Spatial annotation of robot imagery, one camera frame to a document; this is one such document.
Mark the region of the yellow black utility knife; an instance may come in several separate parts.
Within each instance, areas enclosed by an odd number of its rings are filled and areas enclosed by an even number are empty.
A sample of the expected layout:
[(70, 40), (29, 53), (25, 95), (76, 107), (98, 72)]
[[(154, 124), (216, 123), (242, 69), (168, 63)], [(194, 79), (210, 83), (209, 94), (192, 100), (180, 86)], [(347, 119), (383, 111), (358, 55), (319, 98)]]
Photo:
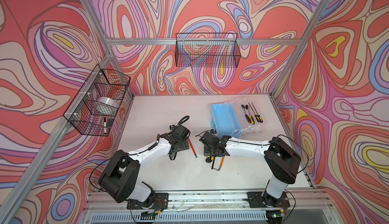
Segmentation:
[(207, 156), (207, 157), (206, 157), (206, 163), (211, 163), (211, 162), (213, 162), (213, 159), (214, 159), (214, 157)]

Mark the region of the red hex key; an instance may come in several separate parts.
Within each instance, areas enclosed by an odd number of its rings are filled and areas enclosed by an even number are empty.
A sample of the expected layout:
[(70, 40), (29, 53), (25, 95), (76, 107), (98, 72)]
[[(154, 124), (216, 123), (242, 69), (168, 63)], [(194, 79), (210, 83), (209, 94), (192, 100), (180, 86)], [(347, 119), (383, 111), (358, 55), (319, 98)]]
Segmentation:
[(196, 151), (195, 151), (195, 148), (193, 147), (193, 144), (191, 143), (190, 138), (188, 139), (188, 143), (189, 143), (189, 146), (190, 146), (190, 148), (191, 148), (191, 150), (192, 150), (194, 156), (195, 156), (196, 158), (198, 158), (197, 153), (196, 153)]

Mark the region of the blue plastic tool box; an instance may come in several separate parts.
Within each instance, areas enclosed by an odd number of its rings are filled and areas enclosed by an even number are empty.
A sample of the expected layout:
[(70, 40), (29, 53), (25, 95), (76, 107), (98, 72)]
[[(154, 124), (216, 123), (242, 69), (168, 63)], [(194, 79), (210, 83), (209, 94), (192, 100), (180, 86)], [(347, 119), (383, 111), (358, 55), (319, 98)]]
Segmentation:
[(237, 98), (232, 101), (211, 105), (211, 125), (220, 137), (224, 135), (236, 138), (251, 137), (265, 131), (264, 122), (259, 123), (256, 121), (250, 106), (250, 112), (255, 124), (247, 122), (241, 105), (249, 105), (249, 103), (252, 102), (248, 98)]

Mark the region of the orange black screwdriver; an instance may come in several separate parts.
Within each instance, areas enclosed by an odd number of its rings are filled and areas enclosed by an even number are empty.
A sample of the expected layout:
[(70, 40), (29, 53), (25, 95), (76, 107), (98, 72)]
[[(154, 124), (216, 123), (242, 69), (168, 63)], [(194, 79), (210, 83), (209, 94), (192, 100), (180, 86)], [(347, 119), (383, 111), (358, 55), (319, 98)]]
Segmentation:
[(252, 103), (249, 103), (249, 106), (254, 113), (254, 117), (255, 117), (256, 121), (259, 123), (262, 123), (263, 120), (262, 120), (261, 116), (257, 113), (257, 111), (255, 110), (254, 105)]

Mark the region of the small black screwdriver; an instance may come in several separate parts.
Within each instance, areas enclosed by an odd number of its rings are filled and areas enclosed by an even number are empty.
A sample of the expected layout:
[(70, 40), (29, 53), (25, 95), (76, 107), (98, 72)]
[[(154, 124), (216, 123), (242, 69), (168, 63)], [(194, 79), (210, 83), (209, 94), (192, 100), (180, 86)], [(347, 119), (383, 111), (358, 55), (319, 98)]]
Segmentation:
[(263, 123), (263, 119), (262, 119), (262, 117), (260, 116), (260, 114), (258, 113), (258, 111), (257, 111), (257, 109), (255, 108), (254, 104), (251, 103), (251, 105), (252, 105), (252, 108), (253, 108), (253, 110), (254, 110), (254, 112), (255, 112), (255, 118), (256, 118), (257, 122)]

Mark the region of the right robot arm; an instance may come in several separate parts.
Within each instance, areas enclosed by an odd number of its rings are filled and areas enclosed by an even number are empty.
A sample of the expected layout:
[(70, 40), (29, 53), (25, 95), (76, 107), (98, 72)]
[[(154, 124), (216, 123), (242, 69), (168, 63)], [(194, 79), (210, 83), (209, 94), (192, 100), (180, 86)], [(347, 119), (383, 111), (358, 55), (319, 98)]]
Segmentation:
[(218, 138), (206, 131), (199, 141), (204, 145), (204, 156), (209, 158), (242, 156), (267, 163), (272, 176), (263, 192), (247, 194), (251, 208), (287, 209), (290, 206), (286, 200), (286, 188), (296, 181), (301, 156), (280, 136), (273, 137), (270, 141), (256, 142), (227, 135)]

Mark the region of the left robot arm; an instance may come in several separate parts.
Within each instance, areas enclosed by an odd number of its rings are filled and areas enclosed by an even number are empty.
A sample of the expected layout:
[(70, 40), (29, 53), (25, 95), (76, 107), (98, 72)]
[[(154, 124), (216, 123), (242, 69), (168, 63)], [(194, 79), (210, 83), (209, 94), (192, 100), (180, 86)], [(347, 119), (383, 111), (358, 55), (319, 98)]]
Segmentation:
[(98, 179), (100, 188), (108, 193), (117, 203), (133, 202), (141, 208), (153, 208), (156, 199), (155, 190), (147, 183), (138, 181), (142, 167), (156, 159), (168, 156), (171, 161), (177, 153), (189, 149), (190, 130), (183, 126), (190, 116), (184, 116), (170, 131), (158, 134), (157, 139), (145, 147), (124, 152), (118, 150), (109, 158)]

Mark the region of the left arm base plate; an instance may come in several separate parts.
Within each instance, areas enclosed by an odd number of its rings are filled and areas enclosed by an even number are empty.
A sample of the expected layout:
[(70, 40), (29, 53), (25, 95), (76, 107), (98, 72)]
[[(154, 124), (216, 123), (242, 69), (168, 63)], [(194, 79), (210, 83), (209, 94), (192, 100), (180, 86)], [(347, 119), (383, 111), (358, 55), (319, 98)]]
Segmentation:
[(169, 194), (154, 193), (151, 194), (144, 202), (137, 200), (128, 200), (127, 209), (128, 210), (154, 210), (154, 211), (163, 211), (168, 207)]

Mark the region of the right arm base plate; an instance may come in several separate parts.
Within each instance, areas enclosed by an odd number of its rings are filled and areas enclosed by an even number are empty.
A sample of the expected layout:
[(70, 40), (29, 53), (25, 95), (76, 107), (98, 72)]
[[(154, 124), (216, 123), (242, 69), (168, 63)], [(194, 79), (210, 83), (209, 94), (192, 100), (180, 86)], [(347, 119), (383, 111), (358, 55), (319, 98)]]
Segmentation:
[(272, 197), (266, 191), (263, 192), (247, 192), (247, 198), (245, 199), (250, 208), (282, 208), (288, 209), (290, 202), (286, 192), (282, 192), (280, 198)]

